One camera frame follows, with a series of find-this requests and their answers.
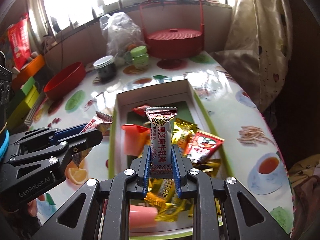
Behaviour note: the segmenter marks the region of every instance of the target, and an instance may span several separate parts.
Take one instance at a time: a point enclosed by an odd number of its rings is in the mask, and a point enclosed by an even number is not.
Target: white candy wrapper
[[[172,174],[171,124],[178,113],[176,107],[148,107],[146,115],[151,122],[150,174]]]

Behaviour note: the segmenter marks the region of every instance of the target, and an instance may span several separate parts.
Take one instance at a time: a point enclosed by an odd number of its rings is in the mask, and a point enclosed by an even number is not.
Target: open box
[[[114,119],[110,131],[109,178],[114,177],[114,175],[130,166],[130,158],[124,154],[125,131],[121,129],[121,126],[128,123],[141,125],[143,122],[139,120],[141,117],[132,112],[132,109],[144,104],[150,106],[177,106],[178,114],[176,117],[196,123],[199,129],[216,134],[206,109],[188,80],[149,86],[146,84],[142,88],[117,94]],[[221,147],[216,151],[213,157],[222,159],[217,178],[226,178],[227,173],[223,167],[223,148]],[[165,235],[187,236],[192,234],[192,223],[192,219],[188,218],[188,211],[183,211],[175,222],[161,221],[157,223],[156,227],[130,229],[130,238],[142,239],[146,235],[153,236],[152,239],[161,239],[161,236]]]

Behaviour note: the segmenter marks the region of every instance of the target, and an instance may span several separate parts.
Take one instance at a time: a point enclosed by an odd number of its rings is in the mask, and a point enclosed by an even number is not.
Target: curtain
[[[236,0],[224,51],[212,56],[263,112],[284,85],[291,51],[288,0]]]

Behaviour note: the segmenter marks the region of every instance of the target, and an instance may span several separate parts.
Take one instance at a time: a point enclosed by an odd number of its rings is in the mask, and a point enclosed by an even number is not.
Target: green lid
[[[142,56],[143,54],[147,53],[147,47],[146,46],[136,47],[136,48],[130,50],[130,53],[131,53],[132,57]]]

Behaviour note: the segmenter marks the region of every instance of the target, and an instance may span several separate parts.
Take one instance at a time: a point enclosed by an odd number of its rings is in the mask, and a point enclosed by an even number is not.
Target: transparent plastic bag
[[[107,39],[107,55],[116,58],[116,65],[131,64],[130,50],[145,45],[141,29],[124,12],[100,18],[102,35]]]

